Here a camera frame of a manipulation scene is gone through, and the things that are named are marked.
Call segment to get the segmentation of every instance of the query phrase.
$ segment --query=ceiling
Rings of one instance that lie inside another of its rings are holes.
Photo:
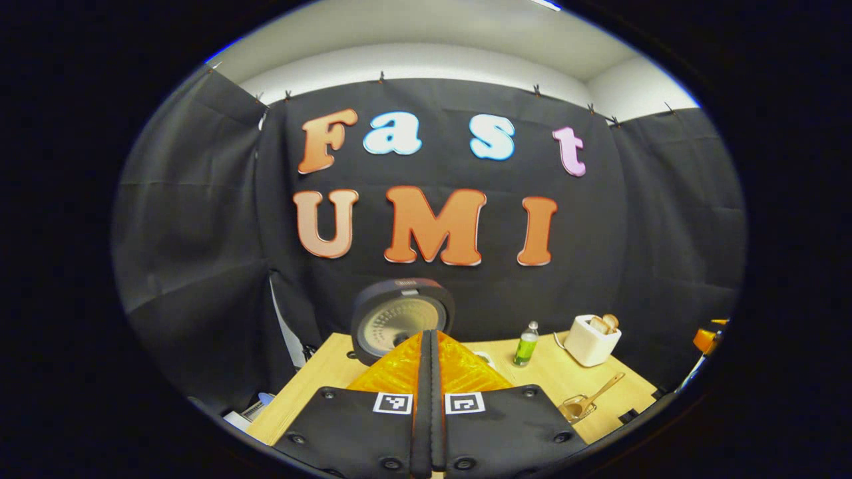
[[[210,59],[236,84],[293,61],[380,43],[445,43],[513,55],[587,82],[636,51],[530,0],[322,0]]]

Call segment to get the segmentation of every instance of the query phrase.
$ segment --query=black curtain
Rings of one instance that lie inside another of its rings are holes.
[[[304,122],[353,108],[335,164],[296,172]],[[419,120],[422,148],[374,155],[361,140],[380,113]],[[509,118],[505,161],[469,149],[479,113]],[[568,175],[551,132],[584,141],[586,174]],[[457,188],[487,196],[475,267],[389,263],[388,188],[417,186],[437,214]],[[314,257],[296,234],[298,191],[321,192],[319,233],[335,234],[333,189],[359,192],[353,242]],[[526,196],[556,201],[551,264],[522,267]],[[271,302],[303,343],[348,332],[354,295],[379,280],[422,276],[453,294],[462,341],[516,337],[530,320],[565,330],[579,314],[622,323],[614,355],[673,389],[699,357],[698,326],[727,317],[745,264],[746,220],[725,147],[699,110],[608,126],[582,107],[491,84],[407,79],[318,90],[267,108],[209,68],[195,72],[141,133],[118,189],[116,277],[130,322],[165,374],[211,410],[240,409],[293,374]]]
[[[673,390],[700,352],[692,339],[734,310],[746,265],[746,213],[734,164],[698,108],[612,128],[625,173],[627,250],[612,311],[614,354]]]
[[[212,412],[293,374],[272,309],[254,194],[266,107],[207,66],[157,110],[116,193],[112,256],[131,325]]]

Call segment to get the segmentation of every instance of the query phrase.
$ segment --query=orange letter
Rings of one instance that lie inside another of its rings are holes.
[[[305,156],[299,164],[299,173],[307,175],[314,171],[324,170],[334,163],[334,157],[328,154],[325,145],[337,151],[343,146],[343,126],[352,126],[358,121],[358,113],[347,108],[331,115],[314,118],[302,125],[305,131]]]
[[[440,259],[455,266],[475,266],[482,262],[476,250],[479,212],[486,203],[485,194],[474,189],[457,189],[435,217],[423,191],[416,187],[393,187],[388,199],[394,204],[394,233],[384,257],[392,263],[413,263],[417,253],[411,248],[412,236],[427,263],[438,255],[444,238],[449,236]]]
[[[556,213],[556,202],[550,198],[527,196],[521,202],[527,210],[527,240],[518,253],[521,266],[544,266],[550,263],[550,217]]]
[[[352,246],[352,205],[358,201],[358,192],[351,189],[336,189],[328,199],[334,204],[335,236],[331,241],[320,238],[317,229],[317,205],[322,203],[322,194],[316,191],[300,191],[293,195],[296,203],[296,227],[302,246],[318,257],[336,258],[345,255]]]

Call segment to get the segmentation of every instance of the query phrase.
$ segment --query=wooden table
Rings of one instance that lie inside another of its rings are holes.
[[[559,334],[562,342],[566,337],[566,332]],[[593,395],[616,373],[625,373],[595,401],[597,410],[573,425],[589,444],[621,427],[619,416],[631,408],[641,413],[654,402],[651,394],[657,388],[612,356],[598,366],[580,366],[556,345],[553,335],[549,334],[539,339],[530,363],[526,367],[517,367],[512,365],[517,344],[517,339],[464,343],[472,351],[488,353],[497,371],[513,385],[541,386],[557,406],[574,395]],[[346,356],[351,350],[352,338],[349,335],[332,334],[246,432],[269,446],[278,442],[317,389],[323,386],[345,388],[367,370],[360,361]]]

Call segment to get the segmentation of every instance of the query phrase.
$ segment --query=toast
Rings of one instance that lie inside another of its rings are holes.
[[[612,334],[619,330],[619,319],[614,315],[603,315],[602,321],[607,324],[608,332],[604,334]]]
[[[600,334],[613,334],[619,329],[619,319],[614,315],[593,316],[589,321],[589,326]]]
[[[589,321],[589,326],[598,331],[600,334],[608,334],[609,325],[605,323],[600,316],[592,316]]]

